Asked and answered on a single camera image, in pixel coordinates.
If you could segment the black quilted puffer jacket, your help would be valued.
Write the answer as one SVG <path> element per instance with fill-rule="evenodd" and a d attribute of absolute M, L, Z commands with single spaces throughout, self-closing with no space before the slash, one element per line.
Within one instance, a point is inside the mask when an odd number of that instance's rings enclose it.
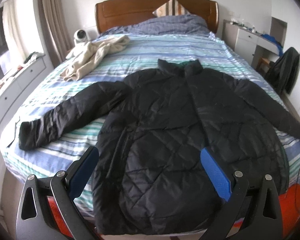
<path fill-rule="evenodd" d="M 158 61 L 121 81 L 97 82 L 41 118 L 23 122 L 34 150 L 97 118 L 100 159 L 91 189 L 97 231 L 166 235 L 207 229 L 222 207 L 200 163 L 209 147 L 232 171 L 273 177 L 283 194 L 289 164 L 277 133 L 300 140 L 300 123 L 260 86 L 199 61 Z"/>

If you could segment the cream fleece garment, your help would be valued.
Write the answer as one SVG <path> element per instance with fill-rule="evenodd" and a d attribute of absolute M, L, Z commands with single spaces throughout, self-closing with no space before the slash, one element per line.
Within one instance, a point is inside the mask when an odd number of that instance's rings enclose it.
<path fill-rule="evenodd" d="M 111 36 L 96 42 L 88 42 L 75 55 L 72 65 L 60 74 L 64 81 L 78 81 L 90 74 L 108 54 L 125 50 L 130 42 L 127 35 Z"/>

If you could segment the blue plaid folded duvet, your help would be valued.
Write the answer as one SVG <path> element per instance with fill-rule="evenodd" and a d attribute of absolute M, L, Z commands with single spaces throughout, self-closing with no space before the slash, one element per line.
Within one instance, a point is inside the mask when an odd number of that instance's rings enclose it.
<path fill-rule="evenodd" d="M 163 16 L 151 18 L 138 24 L 117 26 L 108 29 L 100 34 L 100 37 L 114 34 L 134 34 L 134 35 L 205 35 L 211 31 L 207 27 L 205 20 L 193 14 L 178 16 Z"/>

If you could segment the blue cloth on desk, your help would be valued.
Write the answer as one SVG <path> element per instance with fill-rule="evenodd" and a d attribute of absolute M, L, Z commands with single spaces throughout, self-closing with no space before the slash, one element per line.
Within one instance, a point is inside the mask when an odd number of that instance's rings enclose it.
<path fill-rule="evenodd" d="M 273 37 L 269 34 L 261 34 L 261 36 L 277 46 L 277 49 L 279 51 L 279 56 L 283 55 L 283 46 L 279 41 L 276 40 L 275 37 Z"/>

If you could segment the blue striped bed sheet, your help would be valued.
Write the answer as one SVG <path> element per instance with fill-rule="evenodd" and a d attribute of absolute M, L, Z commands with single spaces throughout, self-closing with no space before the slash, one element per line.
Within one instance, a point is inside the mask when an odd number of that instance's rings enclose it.
<path fill-rule="evenodd" d="M 279 100 L 266 80 L 213 34 L 131 34 L 129 39 L 126 49 L 107 55 L 96 69 L 79 81 L 66 82 L 62 79 L 61 73 L 73 64 L 73 59 L 66 60 L 36 87 L 17 110 L 1 134 L 0 151 L 7 169 L 19 181 L 25 181 L 30 174 L 43 178 L 53 176 L 59 170 L 66 170 L 90 145 L 96 144 L 104 120 L 99 118 L 48 146 L 30 152 L 19 148 L 19 128 L 22 122 L 40 118 L 92 83 L 117 81 L 133 72 L 155 68 L 158 59 L 169 62 L 199 60 L 203 67 L 236 79 L 253 81 L 274 100 Z"/>

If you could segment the white desk with drawers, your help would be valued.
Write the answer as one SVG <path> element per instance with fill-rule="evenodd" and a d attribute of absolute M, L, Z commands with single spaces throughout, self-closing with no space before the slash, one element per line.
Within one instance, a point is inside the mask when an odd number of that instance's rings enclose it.
<path fill-rule="evenodd" d="M 253 68 L 266 52 L 279 56 L 277 46 L 259 34 L 223 21 L 222 40 Z"/>

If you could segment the brown striped pillow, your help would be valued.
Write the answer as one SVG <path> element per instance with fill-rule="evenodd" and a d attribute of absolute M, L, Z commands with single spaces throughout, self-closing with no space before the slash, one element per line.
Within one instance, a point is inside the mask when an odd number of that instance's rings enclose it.
<path fill-rule="evenodd" d="M 169 0 L 152 12 L 155 17 L 188 15 L 190 12 L 177 0 Z"/>

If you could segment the white drawer cabinet left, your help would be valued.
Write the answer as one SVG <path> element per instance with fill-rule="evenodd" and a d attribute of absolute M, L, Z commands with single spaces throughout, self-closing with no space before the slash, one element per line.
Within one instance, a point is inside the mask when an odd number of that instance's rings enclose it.
<path fill-rule="evenodd" d="M 46 56 L 39 57 L 19 71 L 0 90 L 0 128 L 10 121 L 18 108 L 52 71 Z"/>

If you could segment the black garment on chair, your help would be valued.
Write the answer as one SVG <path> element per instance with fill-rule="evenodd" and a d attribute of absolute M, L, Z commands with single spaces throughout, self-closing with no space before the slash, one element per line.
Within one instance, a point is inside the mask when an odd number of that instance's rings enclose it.
<path fill-rule="evenodd" d="M 284 91 L 289 94 L 296 82 L 299 64 L 300 54 L 294 47 L 290 47 L 275 62 L 270 62 L 264 78 L 278 95 Z"/>

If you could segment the beige curtain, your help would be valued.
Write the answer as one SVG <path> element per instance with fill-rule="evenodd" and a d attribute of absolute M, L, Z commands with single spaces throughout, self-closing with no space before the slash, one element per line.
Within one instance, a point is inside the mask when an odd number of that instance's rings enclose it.
<path fill-rule="evenodd" d="M 66 58 L 72 47 L 66 28 L 61 0 L 38 0 L 39 19 L 47 54 L 54 68 Z"/>

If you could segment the brown wooden headboard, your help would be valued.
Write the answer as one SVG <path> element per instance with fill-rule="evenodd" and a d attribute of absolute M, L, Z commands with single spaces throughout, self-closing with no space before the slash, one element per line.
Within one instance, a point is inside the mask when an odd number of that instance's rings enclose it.
<path fill-rule="evenodd" d="M 132 25 L 153 18 L 152 12 L 169 0 L 107 0 L 95 5 L 95 20 L 99 34 L 112 27 Z M 217 33 L 218 3 L 212 0 L 177 0 L 190 13 L 202 17 L 207 28 Z"/>

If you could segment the orange red bed base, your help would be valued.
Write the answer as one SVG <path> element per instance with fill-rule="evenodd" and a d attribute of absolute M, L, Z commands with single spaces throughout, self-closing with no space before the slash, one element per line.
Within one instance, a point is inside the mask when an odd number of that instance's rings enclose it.
<path fill-rule="evenodd" d="M 47 201 L 56 223 L 56 228 L 64 235 L 72 238 L 53 197 L 48 196 Z M 279 196 L 282 213 L 283 237 L 287 237 L 293 230 L 300 217 L 300 184 L 294 184 L 288 191 Z"/>

